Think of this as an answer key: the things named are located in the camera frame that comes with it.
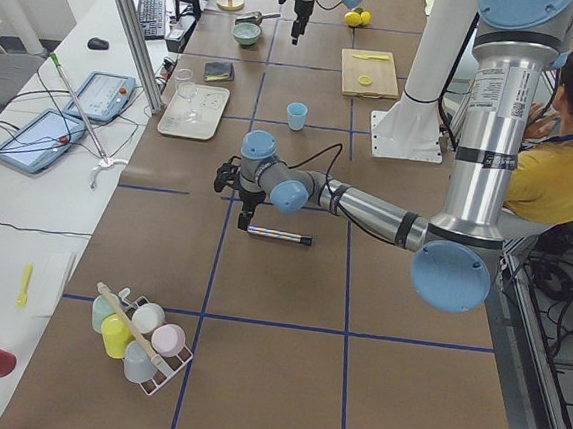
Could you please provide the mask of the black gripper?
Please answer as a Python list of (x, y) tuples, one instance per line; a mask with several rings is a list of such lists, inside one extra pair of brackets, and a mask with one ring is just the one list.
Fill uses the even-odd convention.
[(214, 178), (215, 192), (221, 193), (226, 187), (236, 190), (242, 202), (242, 210), (238, 215), (237, 227), (241, 231), (247, 231), (251, 225), (256, 207), (262, 204), (266, 198), (263, 190), (250, 189), (250, 185), (245, 185), (245, 178), (241, 176), (239, 168), (240, 158), (238, 156), (229, 157), (228, 161), (216, 170)]
[[(278, 0), (280, 4), (285, 3), (287, 0)], [(292, 23), (291, 39), (294, 46), (299, 42), (299, 38), (304, 34), (306, 29), (306, 23), (309, 21), (313, 9), (315, 0), (294, 0), (297, 19)]]

